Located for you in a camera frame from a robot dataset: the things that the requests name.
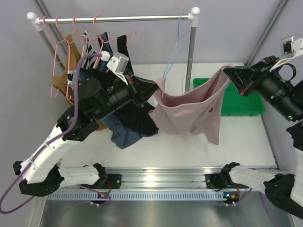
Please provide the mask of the pink tank top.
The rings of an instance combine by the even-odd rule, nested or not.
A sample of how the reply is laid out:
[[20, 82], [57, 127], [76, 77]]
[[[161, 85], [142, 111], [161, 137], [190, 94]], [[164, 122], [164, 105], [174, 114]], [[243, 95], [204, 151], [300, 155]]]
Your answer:
[[165, 78], [156, 80], [159, 89], [153, 96], [157, 105], [149, 112], [155, 125], [169, 134], [202, 133], [208, 142], [218, 145], [223, 96], [231, 83], [223, 70], [231, 67], [221, 67], [207, 82], [178, 96], [165, 92]]

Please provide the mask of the light blue wire hanger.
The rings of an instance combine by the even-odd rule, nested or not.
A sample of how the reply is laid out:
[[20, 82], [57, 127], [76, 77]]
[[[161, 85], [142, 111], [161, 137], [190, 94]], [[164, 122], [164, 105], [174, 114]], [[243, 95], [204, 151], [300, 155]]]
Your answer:
[[163, 78], [166, 78], [167, 74], [169, 73], [169, 71], [171, 70], [172, 66], [175, 64], [175, 62], [177, 61], [177, 59], [179, 58], [179, 56], [181, 55], [181, 53], [183, 52], [184, 48], [185, 48], [185, 45], [188, 43], [188, 41], [186, 41], [186, 43], [183, 45], [183, 47], [181, 47], [180, 51], [178, 54], [176, 54], [176, 50], [178, 49], [178, 46], [179, 46], [179, 43], [180, 41], [182, 41], [184, 38], [186, 38], [189, 34], [190, 34], [190, 31], [186, 31], [184, 34], [181, 34], [180, 33], [180, 23], [181, 23], [181, 18], [185, 15], [185, 13], [182, 13], [180, 16], [179, 16], [179, 19], [178, 19], [178, 27], [177, 27], [177, 41], [176, 41], [176, 44], [174, 46], [174, 49], [173, 49], [173, 52], [169, 58], [169, 61], [166, 65], [166, 68], [163, 72], [163, 75], [162, 77]]

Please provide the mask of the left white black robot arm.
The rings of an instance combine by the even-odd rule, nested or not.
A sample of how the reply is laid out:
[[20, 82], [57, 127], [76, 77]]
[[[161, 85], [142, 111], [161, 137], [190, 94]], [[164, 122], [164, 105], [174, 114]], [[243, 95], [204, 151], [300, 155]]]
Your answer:
[[41, 147], [27, 160], [14, 163], [15, 174], [22, 176], [20, 192], [44, 197], [68, 186], [83, 185], [90, 189], [105, 186], [108, 176], [101, 164], [60, 167], [59, 160], [99, 128], [97, 119], [104, 119], [130, 102], [142, 106], [158, 88], [156, 82], [134, 75], [127, 76], [126, 82], [116, 79], [108, 90], [97, 78], [79, 82], [74, 105], [57, 120]]

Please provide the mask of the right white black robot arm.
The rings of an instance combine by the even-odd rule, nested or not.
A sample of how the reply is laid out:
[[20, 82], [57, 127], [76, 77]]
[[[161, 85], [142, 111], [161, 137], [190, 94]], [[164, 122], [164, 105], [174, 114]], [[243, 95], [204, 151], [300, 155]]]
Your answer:
[[279, 162], [288, 174], [262, 173], [232, 162], [220, 171], [225, 187], [235, 184], [248, 186], [264, 194], [279, 209], [298, 218], [303, 217], [303, 82], [292, 80], [297, 71], [287, 60], [275, 56], [262, 59], [253, 66], [227, 67], [224, 73], [241, 96], [259, 94], [285, 120], [287, 139], [292, 145], [283, 145], [290, 155], [288, 165]]

